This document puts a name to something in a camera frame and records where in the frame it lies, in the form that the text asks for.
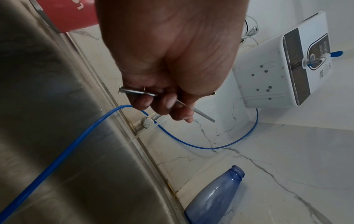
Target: plastic bottle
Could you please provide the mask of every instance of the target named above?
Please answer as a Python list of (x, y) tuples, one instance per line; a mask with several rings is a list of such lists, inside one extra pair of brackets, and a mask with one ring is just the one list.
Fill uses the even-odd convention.
[(244, 171), (233, 165), (208, 184), (185, 209), (191, 224), (217, 224), (235, 196)]

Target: bottle neck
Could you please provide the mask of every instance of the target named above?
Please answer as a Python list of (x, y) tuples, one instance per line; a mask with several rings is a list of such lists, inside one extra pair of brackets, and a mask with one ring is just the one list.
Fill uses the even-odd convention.
[(240, 176), (241, 179), (244, 178), (244, 171), (241, 168), (239, 168), (238, 166), (233, 165), (230, 168), (230, 170), (236, 172)]

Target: red object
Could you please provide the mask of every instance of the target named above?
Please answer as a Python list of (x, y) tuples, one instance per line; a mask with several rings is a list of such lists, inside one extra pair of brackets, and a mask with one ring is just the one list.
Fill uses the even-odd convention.
[(98, 24), (94, 0), (37, 0), (60, 32)]

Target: blue water pipe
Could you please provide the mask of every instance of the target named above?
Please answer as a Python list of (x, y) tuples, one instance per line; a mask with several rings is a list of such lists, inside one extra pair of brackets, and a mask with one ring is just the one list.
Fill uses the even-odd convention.
[[(126, 107), (132, 107), (131, 105), (122, 105), (117, 108), (114, 108), (113, 110), (109, 111), (105, 115), (103, 115), (100, 119), (98, 119), (95, 123), (93, 123), (86, 131), (84, 131), (73, 143), (67, 147), (64, 152), (62, 152), (26, 189), (24, 189), (1, 213), (0, 213), (0, 224), (3, 223), (28, 197), (29, 195), (67, 158), (67, 156), (84, 140), (84, 138), (87, 137), (87, 135), (93, 131), (102, 121), (106, 120), (107, 117), (112, 115), (114, 112), (121, 110)], [(199, 147), (195, 145), (188, 144), (175, 136), (173, 136), (171, 133), (166, 131), (161, 125), (158, 125), (159, 128), (161, 128), (167, 135), (172, 137), (178, 142), (181, 142), (187, 146), (198, 148), (198, 149), (221, 149), (228, 147), (230, 145), (233, 145), (242, 139), (244, 139), (246, 136), (248, 136), (256, 127), (258, 123), (258, 109), (257, 110), (257, 119), (256, 123), (252, 127), (252, 129), (247, 132), (243, 137), (240, 139), (216, 148), (205, 148), (205, 147)]]

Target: stainless steel sink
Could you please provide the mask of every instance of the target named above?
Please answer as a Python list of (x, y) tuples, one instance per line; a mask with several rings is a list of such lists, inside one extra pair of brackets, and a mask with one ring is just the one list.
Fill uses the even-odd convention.
[[(0, 210), (114, 107), (17, 10), (1, 5)], [(186, 223), (143, 145), (127, 144), (133, 137), (121, 113), (108, 118), (5, 223)]]

